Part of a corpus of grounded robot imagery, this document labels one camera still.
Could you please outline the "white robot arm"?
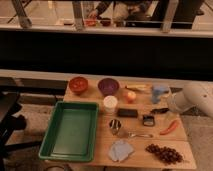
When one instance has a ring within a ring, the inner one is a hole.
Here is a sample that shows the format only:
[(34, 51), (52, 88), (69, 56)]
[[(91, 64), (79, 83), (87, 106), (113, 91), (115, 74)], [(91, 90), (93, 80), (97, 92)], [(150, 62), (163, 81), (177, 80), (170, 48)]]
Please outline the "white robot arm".
[(197, 107), (213, 118), (213, 84), (209, 82), (188, 82), (181, 91), (169, 95), (166, 99), (170, 111), (183, 113)]

